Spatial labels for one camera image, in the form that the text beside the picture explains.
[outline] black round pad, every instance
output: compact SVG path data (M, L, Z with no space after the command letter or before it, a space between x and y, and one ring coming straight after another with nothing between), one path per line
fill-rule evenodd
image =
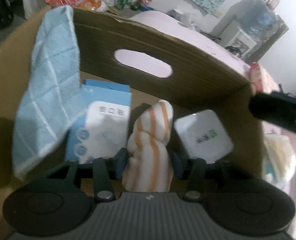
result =
M61 179L33 182L12 193L3 204L10 227L28 236L54 236L81 224L91 212L89 197Z
M267 236L284 230L295 204L284 192L261 179L236 180L207 198L209 215L229 231Z

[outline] cardboard flap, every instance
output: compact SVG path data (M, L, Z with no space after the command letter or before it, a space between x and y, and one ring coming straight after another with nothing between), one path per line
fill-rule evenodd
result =
M180 39L111 14L74 12L82 71L186 107L229 95L248 84L223 62ZM159 78L123 65L114 57L118 49L146 53L169 64L173 73Z

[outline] blue and white product box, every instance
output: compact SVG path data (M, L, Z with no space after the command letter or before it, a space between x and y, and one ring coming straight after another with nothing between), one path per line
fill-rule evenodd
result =
M69 130L65 160L91 163L96 158L113 157L126 147L131 105L129 91L127 85L85 81L81 93L88 110Z

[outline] cardboard box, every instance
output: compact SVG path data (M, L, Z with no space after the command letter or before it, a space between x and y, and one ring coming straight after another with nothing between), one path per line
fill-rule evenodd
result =
M8 233L2 218L3 201L24 184L11 176L13 120L29 81L35 35L49 9L34 15L0 47L0 239ZM248 110L251 87L244 77L197 47L137 22L81 9L75 10L74 22L81 53L82 81L106 79L130 85L133 112L138 107L146 107L143 104L158 102L159 98L174 106L175 117L203 109L215 111L234 144L227 158L252 174L260 175L261 125ZM146 53L168 63L173 73L168 78L158 78L122 65L114 57L118 49ZM170 143L173 147L178 145L175 136ZM30 177L61 162L64 150L65 142ZM174 180L171 190L183 192L184 187L184 182Z

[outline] metal screw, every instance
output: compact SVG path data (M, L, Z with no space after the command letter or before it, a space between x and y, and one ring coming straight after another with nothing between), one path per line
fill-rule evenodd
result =
M113 197L113 193L108 190L98 192L97 197L102 200L109 200Z
M201 197L201 193L195 190L187 191L185 197L191 200L197 200Z

